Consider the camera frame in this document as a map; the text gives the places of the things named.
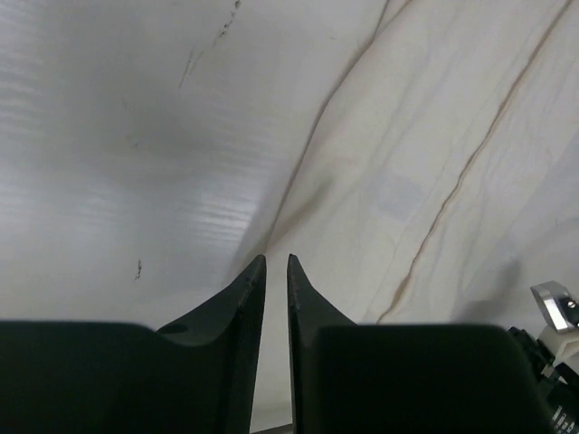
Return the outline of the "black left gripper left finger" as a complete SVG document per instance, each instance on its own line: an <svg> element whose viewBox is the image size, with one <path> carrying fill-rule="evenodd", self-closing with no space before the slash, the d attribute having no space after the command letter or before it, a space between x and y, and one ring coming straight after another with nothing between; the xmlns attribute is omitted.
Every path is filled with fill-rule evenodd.
<svg viewBox="0 0 579 434"><path fill-rule="evenodd" d="M256 257L225 289L152 330L4 321L4 433L246 433L266 293Z"/></svg>

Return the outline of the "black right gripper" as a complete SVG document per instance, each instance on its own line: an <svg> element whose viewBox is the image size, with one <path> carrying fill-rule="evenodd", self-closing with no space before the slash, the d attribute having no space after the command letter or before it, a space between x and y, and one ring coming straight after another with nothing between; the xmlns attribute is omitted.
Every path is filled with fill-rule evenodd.
<svg viewBox="0 0 579 434"><path fill-rule="evenodd" d="M527 331L510 327L508 333L522 348L537 382L539 395L549 409L555 433L578 432L578 374Z"/></svg>

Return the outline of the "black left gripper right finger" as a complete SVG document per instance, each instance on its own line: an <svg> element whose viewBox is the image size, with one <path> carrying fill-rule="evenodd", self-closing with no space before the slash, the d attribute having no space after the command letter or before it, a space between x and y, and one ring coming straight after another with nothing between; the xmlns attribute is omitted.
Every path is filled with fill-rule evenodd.
<svg viewBox="0 0 579 434"><path fill-rule="evenodd" d="M298 433L549 433L520 346L492 325L359 325L287 266Z"/></svg>

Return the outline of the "white t shirt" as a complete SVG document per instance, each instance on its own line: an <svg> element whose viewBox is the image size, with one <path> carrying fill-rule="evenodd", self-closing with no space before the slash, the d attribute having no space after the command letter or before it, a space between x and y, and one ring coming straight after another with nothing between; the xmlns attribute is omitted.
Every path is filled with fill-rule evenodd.
<svg viewBox="0 0 579 434"><path fill-rule="evenodd" d="M327 104L268 248L356 321L441 322L578 128L575 1L405 1Z"/></svg>

